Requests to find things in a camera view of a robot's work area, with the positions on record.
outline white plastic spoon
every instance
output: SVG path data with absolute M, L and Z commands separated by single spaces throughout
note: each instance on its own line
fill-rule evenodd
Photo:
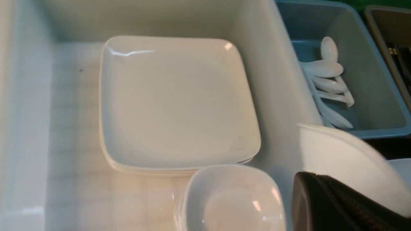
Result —
M 345 84 L 345 82 L 344 82 L 344 80 L 342 80 L 342 78 L 341 78 L 341 76 L 336 76 L 335 77 L 335 80 L 338 82 L 338 83 L 340 83 L 340 84 L 342 84 L 342 85 L 344 85 L 346 88 L 347 88 L 347 85 Z M 347 104 L 347 107 L 351 107 L 352 105 L 354 105 L 354 98 L 353 98 L 353 95 L 351 94 L 351 92 L 350 92 L 350 90 L 347 90 L 347 91 L 345 91 L 345 92 L 343 92 L 344 93 L 344 97 L 345 97 L 345 100 L 346 100 L 346 104 Z
M 347 87 L 330 79 L 324 79 L 324 78 L 319 78 L 317 76 L 311 75 L 312 80 L 314 82 L 314 85 L 318 87 L 318 89 L 329 92 L 329 93 L 334 93 L 334 94 L 339 94 L 347 91 Z
M 320 115 L 320 117 L 325 126 L 335 128 L 335 126 L 332 123 L 330 123 L 324 116 Z
M 321 78 L 331 78 L 343 73 L 344 68 L 341 64 L 329 60 L 317 60 L 314 62 L 300 62 L 300 65 L 311 72 L 313 75 Z
M 338 49 L 331 37 L 323 38 L 321 42 L 321 57 L 332 62 L 338 61 Z
M 338 61 L 337 45 L 335 44 L 334 40 L 331 37 L 323 38 L 323 41 L 321 42 L 321 57 L 324 60 L 329 60 L 332 62 Z M 347 85 L 345 84 L 344 80 L 341 78 L 340 75 L 336 76 L 335 80 L 347 88 Z M 351 92 L 349 90 L 345 91 L 344 96 L 346 97 L 347 107 L 353 106 L 354 98 Z
M 318 96 L 320 98 L 339 101 L 339 102 L 342 102 L 342 103 L 347 103 L 347 99 L 343 95 L 332 94 L 332 93 L 328 93 L 328 92 L 324 92 L 324 91 L 317 91 L 317 92 L 318 92 Z
M 309 89 L 314 97 L 314 101 L 317 104 L 318 111 L 322 116 L 324 116 L 330 123 L 335 125 L 336 127 L 340 128 L 353 128 L 352 124 L 348 122 L 342 115 L 338 114 L 337 112 L 333 111 L 327 105 L 323 103 L 321 98 L 317 94 L 317 90 L 315 89 L 314 82 L 312 81 L 313 75 L 310 72 L 307 72 L 302 68 L 304 75 L 306 77 Z

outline white tray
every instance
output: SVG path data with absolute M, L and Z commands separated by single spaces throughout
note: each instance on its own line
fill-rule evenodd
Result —
M 173 231 L 188 178 L 116 172 L 100 149 L 99 62 L 103 42 L 116 35 L 214 37 L 237 46 L 262 138 L 250 165 L 278 183 L 289 214 L 302 166 L 296 124 L 321 120 L 275 3 L 241 2 L 0 1 L 2 231 Z

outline plastic container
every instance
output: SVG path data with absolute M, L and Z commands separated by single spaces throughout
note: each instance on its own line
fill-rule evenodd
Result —
M 327 1 L 277 1 L 289 36 L 302 62 L 321 59 L 321 40 L 337 44 L 341 75 L 355 104 L 324 102 L 350 121 L 349 133 L 363 138 L 405 136 L 411 133 L 411 115 L 357 12 Z
M 117 35 L 237 46 L 261 129 L 249 164 L 289 210 L 303 166 L 296 124 L 321 120 L 272 0 L 3 0 L 0 29 L 2 231 L 173 229 L 188 178 L 115 171 L 100 148 L 102 47 Z
M 411 10 L 370 5 L 364 11 L 367 26 L 383 56 L 399 91 L 411 111 L 411 96 L 390 55 L 386 42 L 411 46 Z

